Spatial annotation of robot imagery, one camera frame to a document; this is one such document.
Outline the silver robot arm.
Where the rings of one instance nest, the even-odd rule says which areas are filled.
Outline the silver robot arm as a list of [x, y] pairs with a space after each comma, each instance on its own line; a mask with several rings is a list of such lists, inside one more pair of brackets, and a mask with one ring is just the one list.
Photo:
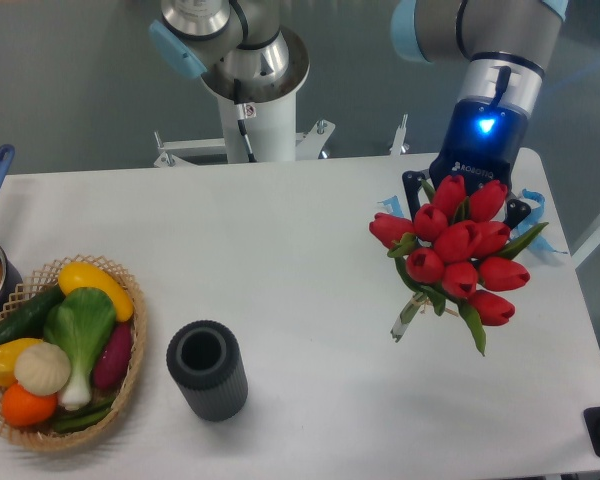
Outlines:
[[[426, 176], [464, 179], [468, 192], [509, 184], [565, 18], [563, 1], [402, 1], [392, 15], [396, 53], [469, 67], [437, 158]], [[309, 158], [296, 94], [309, 72], [302, 40], [276, 1], [165, 1], [149, 34], [164, 61], [216, 97], [232, 163]]]

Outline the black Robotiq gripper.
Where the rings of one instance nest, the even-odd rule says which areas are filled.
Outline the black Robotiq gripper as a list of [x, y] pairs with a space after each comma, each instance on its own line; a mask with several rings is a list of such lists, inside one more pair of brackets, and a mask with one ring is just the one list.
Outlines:
[[[438, 187], [448, 176], [464, 177], [465, 190], [475, 192], [492, 180], [510, 186], [528, 119], [503, 107], [462, 100], [454, 108], [440, 152], [428, 170], [408, 170], [402, 176], [411, 220], [421, 208], [422, 181]], [[518, 198], [505, 202], [504, 224], [513, 231], [531, 213]]]

